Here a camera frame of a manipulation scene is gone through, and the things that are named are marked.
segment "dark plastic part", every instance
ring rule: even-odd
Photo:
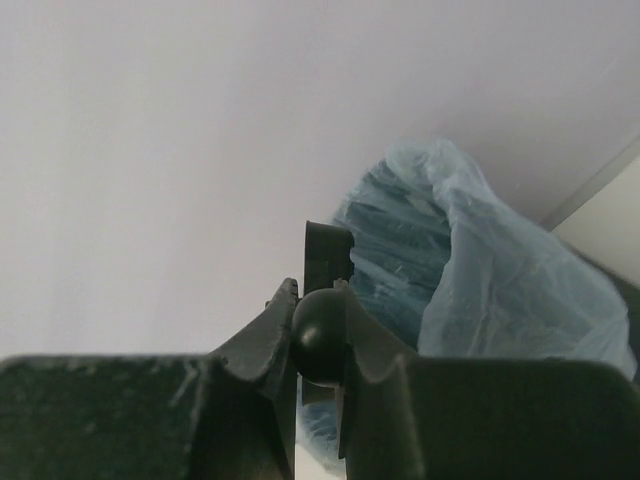
[[[332,225],[307,222],[304,251],[304,295],[331,288],[338,279],[349,280],[354,267],[351,261],[353,235],[349,230]],[[333,389],[302,380],[301,400],[304,405],[333,400]]]
[[[0,364],[0,479],[293,479],[297,302],[210,355],[31,357]]]
[[[344,372],[345,299],[332,288],[306,295],[293,315],[291,358],[305,380],[337,388]]]
[[[569,361],[419,357],[345,282],[340,453],[353,479],[638,479],[640,396]]]

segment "black sphere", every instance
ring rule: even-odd
[[[332,288],[305,295],[293,314],[291,358],[302,376],[316,385],[342,382],[346,350],[344,295]]]

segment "crumpled plastic bag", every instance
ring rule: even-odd
[[[451,142],[395,145],[333,218],[355,237],[351,287],[424,356],[560,357],[633,379],[627,307],[611,281],[509,208]],[[299,407],[299,443],[330,472],[333,402]]]

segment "white ceiling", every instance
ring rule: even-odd
[[[542,220],[640,134],[637,0],[0,0],[0,354],[208,350],[385,146]]]

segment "light blue plastic bag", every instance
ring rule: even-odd
[[[595,360],[633,378],[627,307],[610,280],[497,198],[451,142],[391,147],[333,223],[355,237],[360,301],[421,355]],[[343,471],[332,402],[299,419],[300,443]]]

